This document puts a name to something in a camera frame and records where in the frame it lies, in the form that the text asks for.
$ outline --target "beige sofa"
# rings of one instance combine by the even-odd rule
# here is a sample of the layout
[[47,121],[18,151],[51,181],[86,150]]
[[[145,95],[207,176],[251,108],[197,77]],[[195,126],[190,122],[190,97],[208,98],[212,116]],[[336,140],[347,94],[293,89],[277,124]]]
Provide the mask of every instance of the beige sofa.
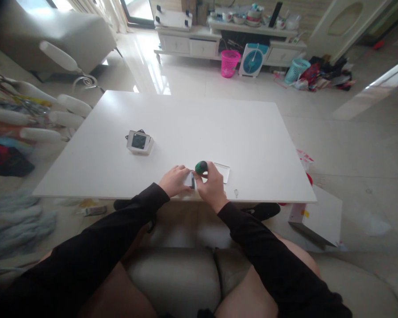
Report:
[[[342,295],[354,317],[398,317],[398,254],[312,256],[323,280]],[[6,267],[6,261],[0,262],[0,267]],[[187,318],[196,317],[198,309],[215,310],[242,281],[250,263],[237,249],[147,247],[135,251],[124,266],[158,314]],[[18,275],[0,275],[0,292]]]
[[51,8],[25,11],[9,0],[0,13],[0,50],[27,71],[68,73],[39,49],[42,40],[68,53],[85,73],[116,48],[102,17]]

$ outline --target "black sleeve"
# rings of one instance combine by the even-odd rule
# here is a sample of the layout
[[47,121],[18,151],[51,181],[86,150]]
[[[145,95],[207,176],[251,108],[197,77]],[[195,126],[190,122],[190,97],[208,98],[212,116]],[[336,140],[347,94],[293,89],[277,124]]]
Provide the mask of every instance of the black sleeve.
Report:
[[231,202],[218,213],[279,307],[279,317],[352,317],[314,272],[260,221]]
[[127,252],[140,228],[168,201],[165,191],[153,183],[127,208],[55,247],[50,257],[26,271],[0,296],[2,313],[76,316]]

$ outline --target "pink basket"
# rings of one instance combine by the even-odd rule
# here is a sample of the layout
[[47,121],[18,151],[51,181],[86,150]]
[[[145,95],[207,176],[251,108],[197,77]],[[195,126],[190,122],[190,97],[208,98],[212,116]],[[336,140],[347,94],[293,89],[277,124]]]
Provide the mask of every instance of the pink basket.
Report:
[[236,70],[237,63],[239,62],[239,52],[232,50],[224,50],[221,52],[221,76],[230,78]]

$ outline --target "blue fan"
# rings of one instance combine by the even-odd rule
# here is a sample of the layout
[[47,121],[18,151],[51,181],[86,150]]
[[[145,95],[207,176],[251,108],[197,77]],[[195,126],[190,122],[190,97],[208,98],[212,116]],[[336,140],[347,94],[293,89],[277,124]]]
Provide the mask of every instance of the blue fan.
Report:
[[268,46],[262,44],[247,44],[243,53],[239,75],[256,77],[261,70],[268,53]]

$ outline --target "blue basket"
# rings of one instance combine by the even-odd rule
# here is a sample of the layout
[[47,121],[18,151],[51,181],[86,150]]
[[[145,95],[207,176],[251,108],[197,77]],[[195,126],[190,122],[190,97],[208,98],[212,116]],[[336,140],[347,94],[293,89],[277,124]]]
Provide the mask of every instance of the blue basket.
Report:
[[311,64],[306,60],[293,59],[292,66],[287,72],[284,82],[289,85],[296,82],[302,73],[304,73],[310,66]]

